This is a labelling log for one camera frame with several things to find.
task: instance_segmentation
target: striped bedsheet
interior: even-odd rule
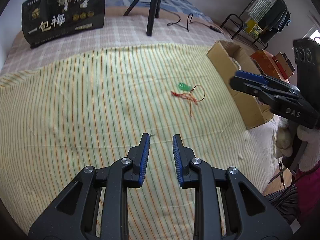
[[[132,240],[192,238],[194,194],[177,183],[176,133],[196,156],[218,168],[238,167],[262,191],[277,161],[257,142],[257,133],[246,130],[206,56],[209,48],[97,49],[2,76],[0,198],[17,224],[28,232],[84,166],[109,166],[138,145],[144,132],[153,136],[146,181],[128,191]],[[205,88],[191,118],[188,102],[170,94],[178,92],[179,82]],[[274,144],[276,129],[262,132]]]

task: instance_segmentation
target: white glove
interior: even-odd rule
[[[276,158],[280,158],[283,155],[287,157],[292,155],[293,138],[290,135],[288,127],[288,120],[280,117],[276,140]],[[299,125],[297,135],[301,141],[308,142],[299,162],[299,169],[302,172],[307,172],[313,169],[320,160],[320,131]]]

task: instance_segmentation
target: red cord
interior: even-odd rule
[[[202,90],[203,90],[204,95],[203,95],[203,98],[202,98],[201,100],[196,99],[196,98],[191,94],[191,93],[195,90],[196,87],[201,87]],[[196,85],[193,89],[191,89],[191,91],[190,91],[189,94],[188,94],[188,93],[178,94],[178,93],[173,92],[173,91],[171,91],[171,94],[172,94],[173,96],[175,96],[175,97],[180,97],[180,98],[189,100],[189,102],[190,102],[190,117],[192,117],[192,112],[191,112],[191,106],[192,106],[192,105],[191,105],[191,102],[194,102],[196,105],[198,105],[198,102],[202,101],[202,100],[204,99],[204,97],[205,97],[205,91],[204,91],[203,86],[201,86],[201,85]]]

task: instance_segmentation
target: white chinese character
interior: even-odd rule
[[[48,27],[48,21],[46,22],[41,22],[39,29],[41,29],[42,32],[48,31],[51,29],[51,26]]]
[[[64,13],[63,14],[58,14],[58,16],[57,16],[57,24],[59,25],[59,26],[61,26],[63,23],[64,23],[64,21],[65,21],[65,17],[64,17]]]
[[[53,16],[53,19],[51,21],[51,25],[53,25],[53,27],[55,27],[56,23],[57,23],[57,18],[55,16]]]

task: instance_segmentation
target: open cardboard box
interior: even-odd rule
[[[241,65],[242,70],[260,74],[260,71],[245,50],[230,41],[217,41],[209,50],[207,56],[226,84],[247,130],[269,122],[273,114],[270,112],[268,105],[262,104],[253,96],[233,90],[229,85],[230,78],[239,70],[230,57]]]

